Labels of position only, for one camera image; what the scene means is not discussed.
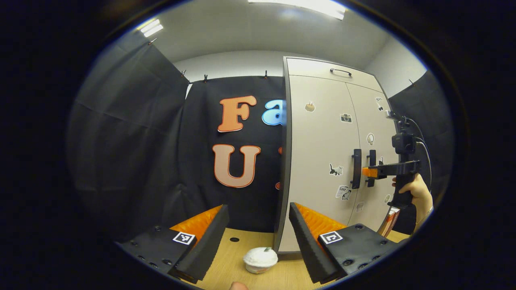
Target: wooden tabletop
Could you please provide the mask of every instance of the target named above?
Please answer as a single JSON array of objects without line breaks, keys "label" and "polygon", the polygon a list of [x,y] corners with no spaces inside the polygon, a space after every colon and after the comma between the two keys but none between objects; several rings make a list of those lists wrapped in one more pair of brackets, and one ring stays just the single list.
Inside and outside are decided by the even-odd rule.
[{"label": "wooden tabletop", "polygon": [[[232,237],[238,238],[239,241],[230,241]],[[387,239],[399,242],[407,237],[408,235],[391,231]],[[247,272],[242,260],[244,255],[252,248],[272,247],[273,239],[273,233],[226,229],[217,254],[203,281],[192,285],[206,290],[228,290],[233,281],[247,285],[249,290],[311,290],[321,287],[320,283],[314,284],[310,280],[300,254],[289,255],[289,258],[280,255],[278,263],[265,273]]]}]

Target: cabinet door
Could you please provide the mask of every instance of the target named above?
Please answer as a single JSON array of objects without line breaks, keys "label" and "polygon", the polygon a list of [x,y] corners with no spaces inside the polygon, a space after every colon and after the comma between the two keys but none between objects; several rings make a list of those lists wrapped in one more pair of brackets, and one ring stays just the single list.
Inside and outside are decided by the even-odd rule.
[{"label": "cabinet door", "polygon": [[[291,75],[289,87],[292,117],[288,125],[292,127],[292,159],[288,204],[297,202],[346,224],[357,190],[344,192],[349,200],[342,200],[336,194],[341,186],[351,189],[351,156],[353,150],[359,148],[356,116],[346,84]],[[289,207],[280,252],[299,251],[288,210]]]},{"label": "cabinet door", "polygon": [[[376,164],[379,160],[383,160],[384,164],[397,163],[398,155],[392,147],[396,127],[392,119],[385,117],[385,111],[390,110],[385,95],[357,85],[346,85],[357,115],[362,165],[369,165],[367,155],[370,150],[376,150]],[[367,187],[366,177],[362,176],[349,224],[362,223],[374,231],[380,228],[390,208],[387,202],[392,200],[394,194],[392,177],[375,180],[373,187]]]}]

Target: human hand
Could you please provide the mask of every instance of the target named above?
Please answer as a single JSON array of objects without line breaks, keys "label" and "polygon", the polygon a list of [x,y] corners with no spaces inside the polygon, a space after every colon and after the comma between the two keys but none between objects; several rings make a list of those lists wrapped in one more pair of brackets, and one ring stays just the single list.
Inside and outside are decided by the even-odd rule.
[{"label": "human hand", "polygon": [[[396,178],[393,178],[392,181],[394,181],[392,186],[396,186]],[[414,181],[409,182],[403,186],[399,190],[399,193],[402,194],[407,191],[410,191],[412,194],[412,204],[416,207],[416,223],[418,223],[432,208],[432,195],[430,194],[426,183],[423,181],[423,178],[419,173],[416,173],[414,176]]]},{"label": "human hand", "polygon": [[233,282],[231,283],[231,287],[229,288],[229,290],[249,290],[247,288],[247,286],[245,286],[244,284],[240,283],[240,282]]}]

